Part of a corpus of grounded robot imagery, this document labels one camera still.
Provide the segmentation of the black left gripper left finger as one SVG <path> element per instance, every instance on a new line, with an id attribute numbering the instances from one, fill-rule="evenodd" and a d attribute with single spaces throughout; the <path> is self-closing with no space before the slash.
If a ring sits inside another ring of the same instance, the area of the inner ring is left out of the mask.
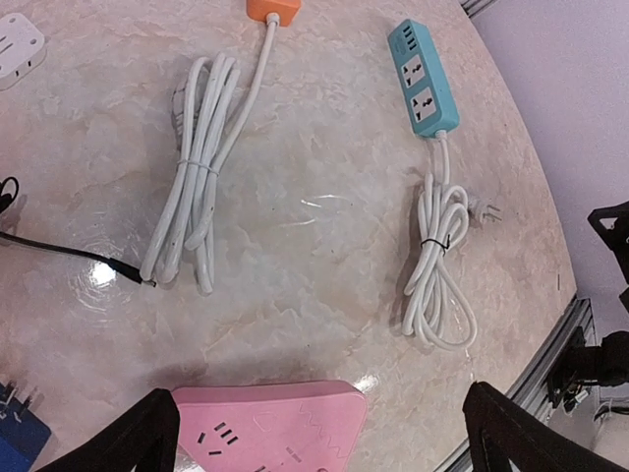
<path id="1" fill-rule="evenodd" d="M 172 393 L 156 388 L 88 442 L 45 465 L 58 471 L 172 471 L 180 414 Z"/>

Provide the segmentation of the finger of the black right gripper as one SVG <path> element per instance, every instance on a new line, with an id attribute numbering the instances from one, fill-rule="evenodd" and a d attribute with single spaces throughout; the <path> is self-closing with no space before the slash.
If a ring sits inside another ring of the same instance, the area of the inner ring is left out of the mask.
<path id="1" fill-rule="evenodd" d="M 616 206 L 595 208 L 588 222 L 608 249 L 614 254 L 625 282 L 628 283 L 628 206 L 625 202 Z"/>

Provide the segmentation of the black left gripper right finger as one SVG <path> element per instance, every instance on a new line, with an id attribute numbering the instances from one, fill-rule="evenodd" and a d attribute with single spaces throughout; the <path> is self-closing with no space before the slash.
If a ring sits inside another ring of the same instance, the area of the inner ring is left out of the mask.
<path id="1" fill-rule="evenodd" d="M 554 432 L 489 383 L 463 405 L 475 471 L 617 471 L 619 466 Z"/>

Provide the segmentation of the blue cube adapter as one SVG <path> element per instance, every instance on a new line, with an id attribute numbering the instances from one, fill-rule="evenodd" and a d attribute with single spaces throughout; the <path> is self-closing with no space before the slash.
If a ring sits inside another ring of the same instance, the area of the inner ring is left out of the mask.
<path id="1" fill-rule="evenodd" d="M 17 397 L 14 381 L 1 384 L 2 471 L 28 472 L 51 437 L 50 428 L 30 411 L 32 396 Z"/>

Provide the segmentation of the pink power strip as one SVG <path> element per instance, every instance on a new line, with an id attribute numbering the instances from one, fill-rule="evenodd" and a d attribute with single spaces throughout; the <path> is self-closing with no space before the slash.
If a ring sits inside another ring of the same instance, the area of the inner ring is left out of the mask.
<path id="1" fill-rule="evenodd" d="M 180 387 L 179 446 L 205 471 L 344 471 L 368 412 L 343 381 Z"/>

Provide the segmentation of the teal power strip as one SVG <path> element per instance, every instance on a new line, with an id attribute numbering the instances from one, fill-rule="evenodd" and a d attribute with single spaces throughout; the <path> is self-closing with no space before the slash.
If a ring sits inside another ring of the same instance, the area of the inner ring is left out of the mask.
<path id="1" fill-rule="evenodd" d="M 387 41 L 413 132 L 435 138 L 457 128 L 459 113 L 429 29 L 407 19 Z"/>

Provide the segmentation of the white multi-outlet plug adapter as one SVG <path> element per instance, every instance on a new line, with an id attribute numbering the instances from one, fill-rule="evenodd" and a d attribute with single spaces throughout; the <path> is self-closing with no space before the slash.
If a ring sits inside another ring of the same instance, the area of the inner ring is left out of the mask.
<path id="1" fill-rule="evenodd" d="M 27 76 L 46 56 L 44 34 L 23 14 L 1 19 L 0 89 L 6 90 Z"/>

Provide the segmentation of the orange power strip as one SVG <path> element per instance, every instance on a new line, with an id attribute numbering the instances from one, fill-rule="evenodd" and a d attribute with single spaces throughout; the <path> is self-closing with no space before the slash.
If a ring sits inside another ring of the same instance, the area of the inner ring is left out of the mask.
<path id="1" fill-rule="evenodd" d="M 279 19 L 281 27 L 289 27 L 302 7 L 301 0 L 247 0 L 247 15 L 255 21 L 265 23 L 269 15 Z"/>

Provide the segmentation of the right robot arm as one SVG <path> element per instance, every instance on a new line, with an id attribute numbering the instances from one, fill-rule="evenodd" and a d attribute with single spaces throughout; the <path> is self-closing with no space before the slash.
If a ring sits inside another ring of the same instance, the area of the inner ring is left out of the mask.
<path id="1" fill-rule="evenodd" d="M 588 222 L 613 253 L 620 272 L 628 277 L 628 204 L 595 208 Z M 628 383 L 628 332 L 617 330 L 597 345 L 586 344 L 578 326 L 546 378 L 551 407 L 574 412 L 595 387 L 617 387 Z"/>

